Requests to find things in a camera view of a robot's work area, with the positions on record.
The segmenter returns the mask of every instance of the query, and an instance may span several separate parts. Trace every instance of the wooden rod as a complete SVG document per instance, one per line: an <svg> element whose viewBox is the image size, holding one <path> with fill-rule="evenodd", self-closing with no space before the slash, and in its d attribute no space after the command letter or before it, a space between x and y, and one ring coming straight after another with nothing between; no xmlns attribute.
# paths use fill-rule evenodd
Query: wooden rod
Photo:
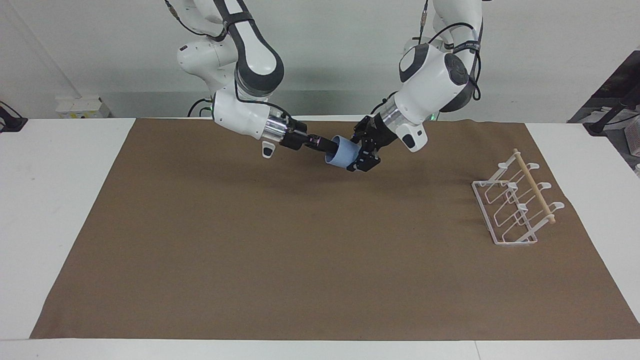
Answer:
<svg viewBox="0 0 640 360"><path fill-rule="evenodd" d="M549 209L549 205L547 205L547 202L545 201L545 198L542 196L540 189L538 189L538 184L536 184L536 181L533 179L533 176L531 176L531 173L527 168L527 164L524 163L524 160L520 156L520 152L518 151L518 149L513 149L513 154L516 156L516 160L518 160L518 165L520 165L520 168L524 173L524 177L527 178L527 182L529 182L529 185L531 185L531 189L536 194L536 198L538 199L538 202L542 206L542 210L545 212L545 216L551 215L551 217L549 218L549 222L551 224L555 224L556 218L553 216L553 214L551 214L551 209Z"/></svg>

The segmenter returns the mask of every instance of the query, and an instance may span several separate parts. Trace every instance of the table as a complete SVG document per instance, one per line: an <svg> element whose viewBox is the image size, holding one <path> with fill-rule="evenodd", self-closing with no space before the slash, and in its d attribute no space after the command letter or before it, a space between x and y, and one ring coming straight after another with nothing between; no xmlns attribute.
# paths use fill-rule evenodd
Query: table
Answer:
<svg viewBox="0 0 640 360"><path fill-rule="evenodd" d="M637 359L640 354L640 340L25 340L133 122L32 119L20 133L0 135L1 358L487 360ZM640 319L640 229L636 227L640 181L606 138L590 137L580 124L527 127Z"/></svg>

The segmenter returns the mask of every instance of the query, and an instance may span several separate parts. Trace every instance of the black cable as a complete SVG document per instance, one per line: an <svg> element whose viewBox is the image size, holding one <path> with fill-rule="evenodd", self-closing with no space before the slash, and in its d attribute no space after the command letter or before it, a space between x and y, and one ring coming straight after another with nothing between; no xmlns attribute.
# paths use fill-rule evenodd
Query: black cable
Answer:
<svg viewBox="0 0 640 360"><path fill-rule="evenodd" d="M193 109L195 109L195 108L196 108L196 106L198 106L198 104L200 104L201 102L205 102L205 101L207 101L207 102L211 102L211 100L206 99L206 98L204 98L204 97L203 97L202 99L200 99L200 100L198 100L198 101L194 102L194 103L193 103L193 105L191 105L191 108L189 109L189 112L187 113L187 117L191 117L191 113L193 112Z"/></svg>
<svg viewBox="0 0 640 360"><path fill-rule="evenodd" d="M478 80L480 79L480 71L482 70L482 60L480 60L480 50L476 50L476 60L478 64L478 71L476 73L476 78L472 82L475 89L474 89L474 93L471 96L475 101L478 101L482 97L482 93L480 92L480 86L478 86Z"/></svg>
<svg viewBox="0 0 640 360"><path fill-rule="evenodd" d="M376 110L377 110L380 106L383 106L384 104L386 104L386 103L387 103L387 101L389 101L389 99L390 99L393 95L395 95L396 93L397 93L397 91L394 91L394 92L392 92L391 94L389 94L389 96L387 96L386 98L382 99L382 102L381 102L381 103L379 103L378 105L376 105L376 107L375 107L375 108L373 108L373 110L371 110L370 115L373 115L373 113L375 113L375 112L376 112Z"/></svg>
<svg viewBox="0 0 640 360"><path fill-rule="evenodd" d="M11 111L13 111L16 115L18 115L18 117L22 117L22 115L20 115L19 112L15 111L14 108L11 107L11 105L7 104L6 102L0 100L0 104L5 105L7 108L11 109Z"/></svg>
<svg viewBox="0 0 640 360"><path fill-rule="evenodd" d="M424 31L424 25L427 23L427 9L429 8L429 0L424 2L422 9L422 16L420 17L420 35L418 36L418 45L422 43L422 32Z"/></svg>
<svg viewBox="0 0 640 360"><path fill-rule="evenodd" d="M625 121L627 121L627 120L631 120L632 118L634 118L634 117L636 117L636 116L638 116L638 115L634 115L634 116L632 116L632 117L628 117L628 118L623 119L623 120L618 120L618 121L616 121L616 122L610 122L610 123L606 124L605 126L609 126L609 125L613 125L613 124L619 124L619 123L621 123L621 122L625 122Z"/></svg>
<svg viewBox="0 0 640 360"><path fill-rule="evenodd" d="M244 103L246 103L246 104L262 104L262 105L268 105L268 106L271 106L272 108L276 108L276 109L278 109L278 110L282 111L282 115L283 115L283 117L289 117L289 118L292 118L292 119L293 119L293 117L291 116L291 114L290 114L287 110L285 110L285 109L283 109L283 108L279 107L279 106L278 106L278 105L276 105L276 104L273 104L272 102L267 102L267 101L258 101L258 100L244 100L244 99L240 99L240 96L238 96L238 84L237 84L237 82L234 82L234 85L236 86L236 99L237 99L239 102L244 102Z"/></svg>
<svg viewBox="0 0 640 360"><path fill-rule="evenodd" d="M182 25L183 28L189 30L190 33L194 34L194 35L198 35L198 36L206 36L207 34L202 34L202 33L197 33L195 31L193 31L192 29L188 28L183 22L182 20L180 20L179 17L176 18L176 20L178 20L178 22L180 23L180 25Z"/></svg>
<svg viewBox="0 0 640 360"><path fill-rule="evenodd" d="M182 20L180 20L180 17L178 16L178 13L175 11L175 9L173 8L173 5L171 5L171 3L168 0L164 0L164 3L166 4L166 7L169 8L169 12L171 13L171 15L173 15L173 17L175 17L176 20L178 20L178 22L180 23L180 25L182 25L183 28L189 30L190 33L194 34L194 35L198 35L198 36L206 36L206 34L201 34L201 33L197 33L195 31L193 31L192 29L189 29L183 22Z"/></svg>
<svg viewBox="0 0 640 360"><path fill-rule="evenodd" d="M431 40L429 40L429 42L427 42L427 44L432 43L434 40L436 40L440 35L442 35L443 32L447 31L448 29L453 28L454 26L466 26L471 30L474 30L474 27L467 24L466 22L454 22L451 25L447 25L444 27L444 29L438 31L438 33L436 35L433 36L433 38L431 38Z"/></svg>
<svg viewBox="0 0 640 360"><path fill-rule="evenodd" d="M202 108L202 109L200 109L200 111L198 112L198 116L199 116L199 117L202 117L202 111L203 111L203 110L209 110L209 111L211 111L211 108Z"/></svg>

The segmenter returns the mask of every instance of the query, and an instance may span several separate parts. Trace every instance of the brown mat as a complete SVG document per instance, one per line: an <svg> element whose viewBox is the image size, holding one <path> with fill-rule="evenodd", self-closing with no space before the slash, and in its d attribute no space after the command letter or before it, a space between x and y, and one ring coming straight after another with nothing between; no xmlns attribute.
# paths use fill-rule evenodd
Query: brown mat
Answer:
<svg viewBox="0 0 640 360"><path fill-rule="evenodd" d="M426 127L420 152L396 142L353 174L309 149L265 160L209 121L137 120L31 337L640 338L523 124ZM470 186L514 147L567 205L517 249L493 244Z"/></svg>

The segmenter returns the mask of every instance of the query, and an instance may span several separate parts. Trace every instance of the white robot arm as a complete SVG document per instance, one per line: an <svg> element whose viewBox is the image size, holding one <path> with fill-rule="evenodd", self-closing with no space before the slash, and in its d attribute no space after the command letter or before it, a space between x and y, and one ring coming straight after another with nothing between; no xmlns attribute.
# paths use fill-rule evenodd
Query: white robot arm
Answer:
<svg viewBox="0 0 640 360"><path fill-rule="evenodd" d="M174 1L177 10L165 0L172 14L181 23L184 19L191 32L206 36L181 47L180 66L206 82L214 121L263 139L266 158L274 142L294 150L306 145L325 152L329 164L368 171L380 162L378 150L396 138L412 152L421 149L428 139L422 123L438 111L460 109L477 89L473 74L479 59L482 0L434 0L434 29L443 40L438 47L418 44L404 54L399 64L401 89L376 114L362 119L349 140L307 134L306 124L268 102L282 81L284 66L243 0Z"/></svg>

